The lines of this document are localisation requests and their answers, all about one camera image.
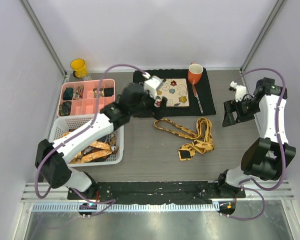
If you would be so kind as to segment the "yellow beetle print tie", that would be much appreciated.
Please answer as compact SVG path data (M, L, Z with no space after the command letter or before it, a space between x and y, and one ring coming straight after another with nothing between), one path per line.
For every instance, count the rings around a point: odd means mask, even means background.
M158 124L166 122L179 129L179 131L162 128ZM191 142L183 144L178 149L178 157L180 161L189 161L199 154L212 152L215 149L214 140L212 136L212 122L204 117L200 117L196 121L196 131L192 131L186 127L174 123L173 121L163 118L154 122L154 127L158 130L171 133L183 139L190 140Z

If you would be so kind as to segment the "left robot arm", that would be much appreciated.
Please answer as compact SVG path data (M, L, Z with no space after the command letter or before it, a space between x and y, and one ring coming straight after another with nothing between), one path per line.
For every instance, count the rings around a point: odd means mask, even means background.
M96 111L80 128L54 142L42 140L36 155L36 177L42 176L50 189L65 186L83 199L92 199L98 189L97 182L86 172L68 167L68 163L96 140L127 124L132 116L150 113L155 119L161 119L167 102L163 98L161 105L155 106L161 85L155 79L143 84L131 83L115 102Z

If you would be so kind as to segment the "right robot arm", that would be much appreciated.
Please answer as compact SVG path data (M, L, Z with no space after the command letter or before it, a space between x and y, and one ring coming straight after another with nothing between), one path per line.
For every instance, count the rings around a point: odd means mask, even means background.
M264 77L257 81L253 95L234 81L229 89L235 92L235 98L223 104L222 127L253 120L258 112L264 116L260 136L244 153L240 166L219 175L215 190L223 198L237 194L239 187L252 177L262 181L278 180L296 154L285 135L286 88Z

